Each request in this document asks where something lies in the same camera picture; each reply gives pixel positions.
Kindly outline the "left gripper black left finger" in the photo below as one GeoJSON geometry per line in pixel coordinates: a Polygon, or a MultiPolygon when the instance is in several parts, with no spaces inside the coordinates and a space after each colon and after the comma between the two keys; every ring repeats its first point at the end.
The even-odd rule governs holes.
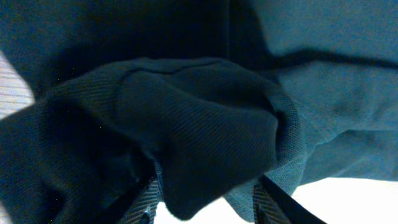
{"type": "Polygon", "coordinates": [[[90,224],[154,224],[159,195],[157,176],[142,178],[90,224]]]}

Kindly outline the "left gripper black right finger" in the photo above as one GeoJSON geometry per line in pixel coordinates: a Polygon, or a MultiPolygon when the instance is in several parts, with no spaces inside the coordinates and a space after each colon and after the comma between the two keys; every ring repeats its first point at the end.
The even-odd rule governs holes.
{"type": "Polygon", "coordinates": [[[326,224],[263,175],[253,190],[255,224],[326,224]]]}

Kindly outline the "black t-shirt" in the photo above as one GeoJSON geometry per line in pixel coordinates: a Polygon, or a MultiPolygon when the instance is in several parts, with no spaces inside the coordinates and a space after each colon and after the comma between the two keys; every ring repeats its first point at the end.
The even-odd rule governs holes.
{"type": "Polygon", "coordinates": [[[1,121],[14,223],[90,223],[152,175],[178,219],[253,223],[263,175],[397,180],[396,1],[2,1],[1,51],[35,99],[1,121]]]}

